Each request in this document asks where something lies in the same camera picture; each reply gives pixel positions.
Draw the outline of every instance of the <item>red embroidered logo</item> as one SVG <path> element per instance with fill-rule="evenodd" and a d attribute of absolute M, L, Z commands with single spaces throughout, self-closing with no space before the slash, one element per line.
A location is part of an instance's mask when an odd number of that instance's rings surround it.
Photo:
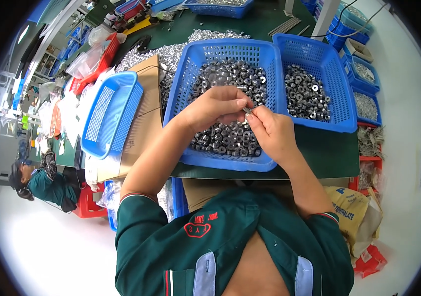
<path fill-rule="evenodd" d="M 186 234 L 189 237 L 196 237 L 196 238 L 203 237 L 206 233 L 209 232 L 210 228 L 211 226 L 208 223 L 207 224 L 194 224 L 194 223 L 189 222 L 186 225 L 184 225 L 184 230 L 186 231 Z"/>
<path fill-rule="evenodd" d="M 217 217 L 217 212 L 215 212 L 215 213 L 213 213 L 213 214 L 209 214 L 209 221 L 210 220 L 215 220 L 215 219 L 217 219 L 218 217 Z"/>
<path fill-rule="evenodd" d="M 203 223 L 203 222 L 204 222 L 204 215 L 194 217 L 194 223 Z"/>

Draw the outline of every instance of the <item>green workbench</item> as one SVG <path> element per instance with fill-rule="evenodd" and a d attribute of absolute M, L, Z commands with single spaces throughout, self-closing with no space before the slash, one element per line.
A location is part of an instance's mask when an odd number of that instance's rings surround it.
<path fill-rule="evenodd" d="M 283 13 L 284 1 L 255 0 L 255 6 L 244 18 L 223 18 L 203 16 L 185 10 L 179 18 L 178 12 L 172 23 L 160 22 L 130 34 L 115 55 L 112 64 L 119 60 L 130 50 L 132 44 L 143 35 L 151 35 L 148 48 L 158 48 L 163 45 L 178 44 L 188 41 L 193 29 L 207 29 L 212 31 L 244 32 L 253 39 L 271 41 L 268 36 L 273 28 L 287 21 L 289 18 Z M 310 35 L 316 24 L 306 7 L 295 1 L 293 15 L 301 22 L 292 28 L 289 33 L 297 34 L 307 25 L 310 27 L 302 34 Z M 296 142 L 314 174 L 319 179 L 345 178 L 359 174 L 359 154 L 356 133 L 335 133 L 320 129 L 295 126 Z M 75 150 L 72 149 L 68 140 L 65 142 L 66 149 L 63 155 L 57 155 L 56 163 L 73 166 Z M 237 172 L 225 169 L 210 169 L 199 166 L 178 163 L 171 176 L 182 178 L 205 178 L 205 179 L 287 179 L 283 169 L 277 166 L 270 172 L 261 173 L 253 171 Z"/>

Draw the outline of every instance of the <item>sleeve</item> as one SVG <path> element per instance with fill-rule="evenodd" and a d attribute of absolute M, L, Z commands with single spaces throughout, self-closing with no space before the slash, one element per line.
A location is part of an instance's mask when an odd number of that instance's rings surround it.
<path fill-rule="evenodd" d="M 117 213 L 117 275 L 138 247 L 168 223 L 164 210 L 146 195 L 134 193 L 122 198 Z"/>
<path fill-rule="evenodd" d="M 57 174 L 56 156 L 53 151 L 47 151 L 41 154 L 40 168 L 44 169 L 46 175 L 51 181 L 54 180 Z"/>
<path fill-rule="evenodd" d="M 332 212 L 318 213 L 309 216 L 306 224 L 319 242 L 330 268 L 337 271 L 331 274 L 336 294 L 349 295 L 354 285 L 354 269 L 349 248 L 339 229 L 339 217 Z"/>

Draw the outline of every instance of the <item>white floor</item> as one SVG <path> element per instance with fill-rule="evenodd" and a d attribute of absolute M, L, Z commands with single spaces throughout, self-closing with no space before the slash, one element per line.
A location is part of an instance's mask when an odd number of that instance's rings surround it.
<path fill-rule="evenodd" d="M 354 5 L 371 16 L 380 4 Z M 421 265 L 421 56 L 386 10 L 373 19 L 368 42 L 381 80 L 378 99 L 388 156 L 380 251 L 385 268 L 356 279 L 351 295 L 402 295 Z M 105 220 L 79 219 L 0 186 L 0 249 L 26 295 L 118 295 L 114 236 Z"/>

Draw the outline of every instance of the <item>cap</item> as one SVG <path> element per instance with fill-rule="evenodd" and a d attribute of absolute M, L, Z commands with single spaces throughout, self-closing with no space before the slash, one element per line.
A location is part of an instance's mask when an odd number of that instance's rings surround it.
<path fill-rule="evenodd" d="M 21 161 L 17 159 L 11 165 L 11 171 L 8 176 L 9 185 L 16 191 L 24 187 L 23 184 L 21 183 L 21 172 L 19 171 L 20 165 L 21 165 Z"/>

